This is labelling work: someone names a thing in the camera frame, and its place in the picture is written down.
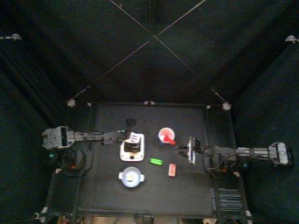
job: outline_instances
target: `black cloth wall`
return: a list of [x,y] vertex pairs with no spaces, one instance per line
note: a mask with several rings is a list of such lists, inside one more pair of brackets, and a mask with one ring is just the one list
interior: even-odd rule
[[246,178],[252,211],[285,223],[299,223],[298,61],[299,45],[290,44],[234,105],[238,145],[284,142],[294,150],[294,168],[257,163]]
[[[0,33],[5,36],[15,33],[5,17]],[[51,170],[49,152],[42,147],[42,133],[63,124],[66,104],[25,43],[0,39],[2,223],[33,223],[27,219],[43,209]]]

